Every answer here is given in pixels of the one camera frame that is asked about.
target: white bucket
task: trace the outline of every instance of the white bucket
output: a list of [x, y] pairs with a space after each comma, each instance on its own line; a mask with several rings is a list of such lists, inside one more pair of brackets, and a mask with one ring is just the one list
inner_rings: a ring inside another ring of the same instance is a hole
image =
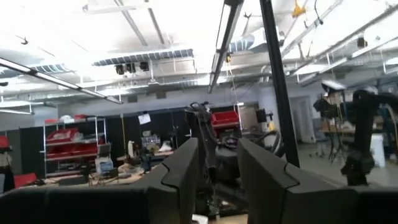
[[378, 167], [386, 166], [386, 159], [384, 158], [383, 135], [372, 134], [371, 153], [373, 155], [374, 163]]

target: spotlight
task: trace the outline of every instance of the spotlight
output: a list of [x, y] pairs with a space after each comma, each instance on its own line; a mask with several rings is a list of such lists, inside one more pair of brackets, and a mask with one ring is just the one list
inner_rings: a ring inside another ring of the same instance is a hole
[[126, 71], [129, 73], [135, 73], [136, 66], [134, 65], [134, 63], [126, 64]]
[[149, 64], [148, 62], [141, 62], [139, 64], [139, 68], [141, 68], [142, 71], [147, 72], [149, 71]]
[[116, 65], [115, 68], [116, 68], [116, 73], [118, 75], [123, 75], [124, 74], [123, 65]]

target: white container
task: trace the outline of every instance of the white container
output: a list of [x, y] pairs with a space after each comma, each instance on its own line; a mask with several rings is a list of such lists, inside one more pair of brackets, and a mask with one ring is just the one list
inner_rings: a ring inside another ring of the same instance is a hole
[[128, 144], [127, 144], [127, 152], [129, 153], [130, 158], [134, 158], [133, 145], [134, 145], [134, 141], [129, 141]]
[[378, 167], [386, 166], [386, 158], [384, 157], [383, 135], [372, 134], [371, 153], [373, 155], [374, 163]]

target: paper sign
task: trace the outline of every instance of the paper sign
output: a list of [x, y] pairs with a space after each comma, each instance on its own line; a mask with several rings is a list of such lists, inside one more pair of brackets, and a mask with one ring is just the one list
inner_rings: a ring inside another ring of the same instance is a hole
[[138, 116], [139, 124], [146, 124], [150, 122], [149, 114], [143, 114]]

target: black pole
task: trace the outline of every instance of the black pole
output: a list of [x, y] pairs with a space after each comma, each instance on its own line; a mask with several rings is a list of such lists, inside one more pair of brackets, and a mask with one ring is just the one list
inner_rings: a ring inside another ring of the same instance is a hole
[[269, 60], [272, 69], [272, 79], [279, 115], [280, 133], [282, 135], [287, 162], [300, 167], [297, 154], [296, 139], [292, 114], [290, 112], [289, 96], [287, 95], [286, 79], [282, 58], [280, 57], [279, 40], [276, 32], [274, 11], [271, 0], [260, 0], [262, 21], [266, 31]]

